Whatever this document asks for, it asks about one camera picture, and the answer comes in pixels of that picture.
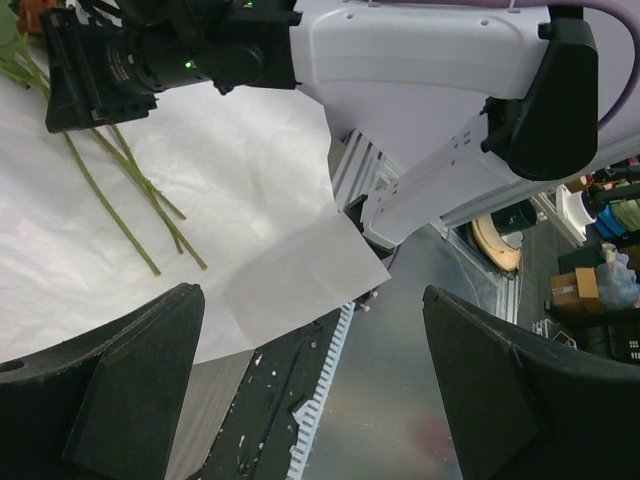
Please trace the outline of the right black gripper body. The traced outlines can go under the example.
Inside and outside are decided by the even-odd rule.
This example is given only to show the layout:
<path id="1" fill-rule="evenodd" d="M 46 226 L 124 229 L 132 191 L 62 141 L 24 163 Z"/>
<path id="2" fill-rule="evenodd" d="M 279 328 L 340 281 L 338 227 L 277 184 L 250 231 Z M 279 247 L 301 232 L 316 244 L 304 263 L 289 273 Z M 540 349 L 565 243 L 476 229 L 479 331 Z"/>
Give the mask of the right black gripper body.
<path id="1" fill-rule="evenodd" d="M 40 22 L 49 66 L 49 132 L 138 120 L 157 107 L 155 92 L 135 74 L 125 30 L 83 23 L 66 8 L 43 12 Z"/>

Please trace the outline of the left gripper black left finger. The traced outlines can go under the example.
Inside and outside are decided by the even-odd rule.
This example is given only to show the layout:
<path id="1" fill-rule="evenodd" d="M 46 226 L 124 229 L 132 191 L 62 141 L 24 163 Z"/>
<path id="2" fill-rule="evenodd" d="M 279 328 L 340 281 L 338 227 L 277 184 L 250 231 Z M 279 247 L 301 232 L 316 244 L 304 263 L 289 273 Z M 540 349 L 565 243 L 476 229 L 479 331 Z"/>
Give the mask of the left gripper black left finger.
<path id="1" fill-rule="evenodd" d="M 1 365 L 4 479 L 162 479 L 204 316 L 180 284 L 133 312 Z"/>

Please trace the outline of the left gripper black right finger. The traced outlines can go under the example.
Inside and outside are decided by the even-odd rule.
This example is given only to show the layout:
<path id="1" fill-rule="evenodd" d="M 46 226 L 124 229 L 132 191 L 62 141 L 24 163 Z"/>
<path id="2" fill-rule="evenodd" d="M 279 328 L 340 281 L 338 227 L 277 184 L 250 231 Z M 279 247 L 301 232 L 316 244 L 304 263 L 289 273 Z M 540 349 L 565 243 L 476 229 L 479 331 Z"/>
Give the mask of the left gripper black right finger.
<path id="1" fill-rule="evenodd" d="M 636 479 L 639 369 L 434 286 L 426 337 L 465 479 Z"/>

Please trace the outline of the white wrapping paper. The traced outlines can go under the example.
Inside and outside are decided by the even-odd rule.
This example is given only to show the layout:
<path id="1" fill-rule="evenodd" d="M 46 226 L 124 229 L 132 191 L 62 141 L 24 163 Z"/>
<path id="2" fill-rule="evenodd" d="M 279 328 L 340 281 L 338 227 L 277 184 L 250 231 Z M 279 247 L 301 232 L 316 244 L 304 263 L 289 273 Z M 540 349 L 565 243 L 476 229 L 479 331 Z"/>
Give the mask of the white wrapping paper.
<path id="1" fill-rule="evenodd" d="M 168 91 L 120 128 L 159 213 L 87 131 L 48 133 L 42 94 L 1 81 L 1 357 L 120 318 L 181 283 L 206 310 L 195 359 L 261 346 L 384 283 L 338 211 L 325 110 L 299 91 Z"/>

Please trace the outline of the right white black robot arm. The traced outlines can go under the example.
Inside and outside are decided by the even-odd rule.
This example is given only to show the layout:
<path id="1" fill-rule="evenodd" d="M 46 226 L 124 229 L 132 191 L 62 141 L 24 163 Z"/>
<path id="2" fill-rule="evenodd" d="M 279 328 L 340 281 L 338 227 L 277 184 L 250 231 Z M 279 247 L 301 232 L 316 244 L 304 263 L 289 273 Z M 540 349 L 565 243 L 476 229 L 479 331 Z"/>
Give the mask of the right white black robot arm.
<path id="1" fill-rule="evenodd" d="M 520 179 L 593 158 L 599 55 L 580 8 L 556 1 L 86 1 L 53 8 L 52 132 L 145 118 L 161 93 L 298 91 L 337 132 L 356 128 L 405 171 L 362 195 L 369 243 L 418 228 Z"/>

